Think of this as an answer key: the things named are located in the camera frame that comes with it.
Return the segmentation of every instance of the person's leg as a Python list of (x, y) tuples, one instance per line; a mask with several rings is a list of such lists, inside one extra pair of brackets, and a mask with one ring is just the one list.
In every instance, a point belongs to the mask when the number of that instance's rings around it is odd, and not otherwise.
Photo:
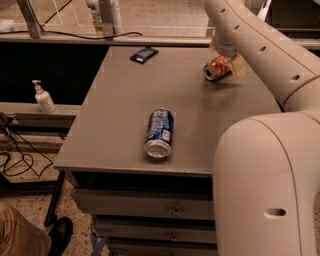
[(0, 256), (47, 256), (51, 239), (18, 210), (0, 202)]

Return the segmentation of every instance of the spray bottle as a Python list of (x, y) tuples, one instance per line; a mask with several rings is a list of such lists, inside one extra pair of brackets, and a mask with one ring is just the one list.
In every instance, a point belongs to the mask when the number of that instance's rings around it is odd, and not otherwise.
[(56, 106), (54, 105), (50, 94), (43, 90), (42, 87), (39, 85), (41, 81), (39, 80), (32, 80), (32, 83), (34, 83), (35, 87), (34, 89), (36, 90), (36, 101), (40, 105), (40, 108), (43, 113), (52, 113), (53, 111), (56, 110)]

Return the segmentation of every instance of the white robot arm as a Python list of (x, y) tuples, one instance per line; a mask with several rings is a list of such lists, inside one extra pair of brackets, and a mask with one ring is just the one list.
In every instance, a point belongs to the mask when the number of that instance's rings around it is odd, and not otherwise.
[(206, 12), (218, 53), (240, 53), (288, 112), (242, 120), (219, 141), (218, 254), (316, 256), (320, 59), (259, 20), (244, 0), (206, 0)]

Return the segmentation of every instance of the shoe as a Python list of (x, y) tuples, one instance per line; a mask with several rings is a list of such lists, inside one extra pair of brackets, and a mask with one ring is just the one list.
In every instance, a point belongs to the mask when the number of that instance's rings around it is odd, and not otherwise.
[(62, 217), (53, 225), (49, 232), (51, 249), (48, 256), (61, 256), (71, 239), (73, 224), (68, 217)]

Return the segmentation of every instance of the soda can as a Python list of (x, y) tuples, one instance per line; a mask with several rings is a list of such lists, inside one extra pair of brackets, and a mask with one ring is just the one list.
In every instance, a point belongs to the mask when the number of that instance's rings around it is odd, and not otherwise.
[(230, 62), (231, 58), (219, 56), (210, 60), (204, 67), (204, 75), (205, 77), (212, 81), (217, 80), (224, 75), (228, 74), (231, 70), (227, 66), (228, 62)]
[(144, 151), (153, 158), (164, 158), (171, 154), (173, 116), (169, 110), (159, 108), (149, 118)]

